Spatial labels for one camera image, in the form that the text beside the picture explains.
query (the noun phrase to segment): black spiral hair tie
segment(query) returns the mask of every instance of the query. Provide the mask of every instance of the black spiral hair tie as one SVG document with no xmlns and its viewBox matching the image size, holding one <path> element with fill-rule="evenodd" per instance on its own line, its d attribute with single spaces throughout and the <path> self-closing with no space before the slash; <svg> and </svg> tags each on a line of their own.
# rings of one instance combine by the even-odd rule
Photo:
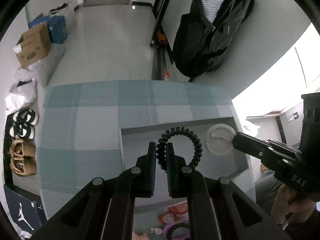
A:
<svg viewBox="0 0 320 240">
<path fill-rule="evenodd" d="M 193 131 L 190 131 L 189 128 L 185 129 L 184 127 L 176 127 L 176 129 L 171 128 L 161 135 L 161 138 L 158 140 L 159 143 L 157 144 L 158 164 L 161 166 L 162 170 L 167 170 L 165 161 L 165 145 L 168 140 L 175 135 L 185 135 L 192 141 L 195 147 L 195 155 L 193 155 L 193 159 L 188 166 L 190 166 L 194 170 L 196 166 L 198 166 L 200 157 L 202 156 L 202 144 L 200 143 L 200 139 L 198 138 L 198 136 Z"/>
<path fill-rule="evenodd" d="M 189 229 L 189 225 L 188 225 L 188 223 L 181 222 L 181 223 L 175 224 L 172 227 L 170 227 L 167 231 L 167 234 L 166 234 L 167 240 L 173 240 L 172 234 L 178 228 L 188 228 Z"/>
</svg>

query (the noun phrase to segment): white sticker label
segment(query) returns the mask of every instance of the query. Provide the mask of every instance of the white sticker label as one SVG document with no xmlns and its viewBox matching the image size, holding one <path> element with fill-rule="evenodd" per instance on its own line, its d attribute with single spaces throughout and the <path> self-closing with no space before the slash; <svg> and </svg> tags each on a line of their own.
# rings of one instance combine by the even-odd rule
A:
<svg viewBox="0 0 320 240">
<path fill-rule="evenodd" d="M 13 48 L 13 51 L 15 52 L 15 54 L 18 54 L 18 53 L 22 52 L 21 45 L 18 44 L 17 46 L 15 46 Z"/>
<path fill-rule="evenodd" d="M 32 64 L 30 64 L 29 66 L 28 66 L 28 69 L 29 70 L 33 70 L 38 64 L 40 64 L 41 63 L 41 60 L 40 59 L 38 59 L 35 63 L 32 63 Z"/>
</svg>

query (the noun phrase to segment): white floor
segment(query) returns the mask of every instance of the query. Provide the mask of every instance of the white floor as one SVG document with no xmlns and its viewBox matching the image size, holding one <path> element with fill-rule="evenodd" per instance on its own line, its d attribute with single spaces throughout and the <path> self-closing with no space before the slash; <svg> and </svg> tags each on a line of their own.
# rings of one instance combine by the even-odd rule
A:
<svg viewBox="0 0 320 240">
<path fill-rule="evenodd" d="M 94 6 L 76 12 L 67 52 L 50 86 L 123 79 L 151 79 L 149 46 L 155 18 L 150 7 Z"/>
</svg>

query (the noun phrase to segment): blue checkered cloth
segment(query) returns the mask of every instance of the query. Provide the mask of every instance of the blue checkered cloth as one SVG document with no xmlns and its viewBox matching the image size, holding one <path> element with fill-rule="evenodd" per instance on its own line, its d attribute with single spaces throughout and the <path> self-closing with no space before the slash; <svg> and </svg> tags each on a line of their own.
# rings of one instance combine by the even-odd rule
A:
<svg viewBox="0 0 320 240">
<path fill-rule="evenodd" d="M 123 171 L 119 128 L 234 116 L 220 87 L 152 80 L 53 87 L 43 108 L 36 161 L 48 218 L 93 178 Z M 237 180 L 254 199 L 251 178 L 252 168 Z"/>
</svg>

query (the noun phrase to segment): tan shoe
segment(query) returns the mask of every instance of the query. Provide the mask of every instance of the tan shoe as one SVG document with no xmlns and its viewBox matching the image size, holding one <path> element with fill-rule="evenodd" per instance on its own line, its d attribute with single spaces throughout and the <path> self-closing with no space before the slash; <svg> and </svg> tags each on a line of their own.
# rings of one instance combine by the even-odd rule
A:
<svg viewBox="0 0 320 240">
<path fill-rule="evenodd" d="M 37 174 L 37 165 L 34 159 L 12 157 L 10 168 L 14 174 L 21 177 Z"/>
<path fill-rule="evenodd" d="M 30 141 L 17 139 L 12 141 L 9 153 L 11 157 L 35 157 L 36 147 Z"/>
</svg>

